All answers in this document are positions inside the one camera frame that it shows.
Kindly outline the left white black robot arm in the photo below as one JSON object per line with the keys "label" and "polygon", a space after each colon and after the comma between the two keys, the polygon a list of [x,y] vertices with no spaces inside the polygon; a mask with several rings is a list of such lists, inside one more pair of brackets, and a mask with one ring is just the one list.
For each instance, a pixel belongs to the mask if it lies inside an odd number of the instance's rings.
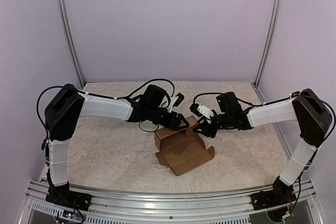
{"label": "left white black robot arm", "polygon": [[41,145],[46,152],[50,194],[66,206],[73,201],[68,180],[68,146],[82,118],[113,119],[128,123],[151,122],[172,131],[189,127],[185,116],[174,111],[184,99],[181,93],[169,95],[154,84],[143,94],[131,92],[122,97],[79,90],[72,84],[58,86],[56,96],[46,106],[42,125],[46,137]]}

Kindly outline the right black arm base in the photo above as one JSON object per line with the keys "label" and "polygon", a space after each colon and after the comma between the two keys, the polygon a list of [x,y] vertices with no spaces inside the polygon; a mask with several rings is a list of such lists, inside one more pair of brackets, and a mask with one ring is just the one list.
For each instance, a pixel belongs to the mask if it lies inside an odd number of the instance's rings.
{"label": "right black arm base", "polygon": [[262,190],[251,194],[250,198],[254,210],[280,206],[289,203],[289,201],[294,202],[297,199],[293,189],[290,189],[289,192],[285,194],[275,189]]}

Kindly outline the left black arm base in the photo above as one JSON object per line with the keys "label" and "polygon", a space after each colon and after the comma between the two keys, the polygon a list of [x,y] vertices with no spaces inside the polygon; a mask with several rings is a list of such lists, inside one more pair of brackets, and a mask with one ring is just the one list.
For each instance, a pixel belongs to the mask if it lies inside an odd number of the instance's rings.
{"label": "left black arm base", "polygon": [[72,208],[75,210],[88,211],[92,196],[71,190],[61,190],[49,188],[45,200],[59,206]]}

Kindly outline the brown cardboard paper box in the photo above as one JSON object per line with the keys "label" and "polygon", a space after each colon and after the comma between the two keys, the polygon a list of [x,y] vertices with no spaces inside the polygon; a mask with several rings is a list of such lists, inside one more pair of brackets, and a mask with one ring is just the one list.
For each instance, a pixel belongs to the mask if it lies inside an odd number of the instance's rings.
{"label": "brown cardboard paper box", "polygon": [[212,160],[215,156],[213,146],[207,148],[203,139],[193,131],[198,125],[195,117],[186,118],[190,126],[179,131],[161,128],[154,133],[159,163],[167,166],[180,176]]}

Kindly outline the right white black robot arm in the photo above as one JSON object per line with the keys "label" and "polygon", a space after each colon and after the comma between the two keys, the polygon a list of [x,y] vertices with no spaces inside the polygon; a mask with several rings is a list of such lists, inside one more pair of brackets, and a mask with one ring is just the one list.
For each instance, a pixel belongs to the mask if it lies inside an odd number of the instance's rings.
{"label": "right white black robot arm", "polygon": [[195,100],[190,106],[190,111],[199,117],[195,131],[203,136],[214,138],[219,130],[249,131],[272,124],[296,126],[299,134],[297,145],[268,194],[273,205],[281,204],[293,192],[293,184],[334,131],[335,110],[311,89],[263,104],[245,102],[234,92],[216,92],[215,96],[220,112]]}

